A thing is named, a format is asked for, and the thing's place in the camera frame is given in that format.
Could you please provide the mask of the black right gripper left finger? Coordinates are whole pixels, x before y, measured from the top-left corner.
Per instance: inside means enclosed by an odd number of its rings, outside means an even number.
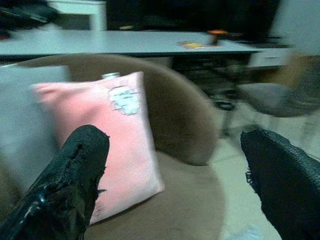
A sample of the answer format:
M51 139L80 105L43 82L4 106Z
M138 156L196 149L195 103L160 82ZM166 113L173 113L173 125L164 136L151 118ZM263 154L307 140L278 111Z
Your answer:
M78 127L0 224L2 240L82 240L101 192L110 138Z

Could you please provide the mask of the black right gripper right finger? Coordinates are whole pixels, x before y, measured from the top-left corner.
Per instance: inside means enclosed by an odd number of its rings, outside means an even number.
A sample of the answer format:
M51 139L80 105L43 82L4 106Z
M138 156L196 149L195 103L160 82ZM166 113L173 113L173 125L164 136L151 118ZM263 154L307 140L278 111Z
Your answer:
M276 132L258 128L240 135L247 183L283 240L320 238L320 162Z

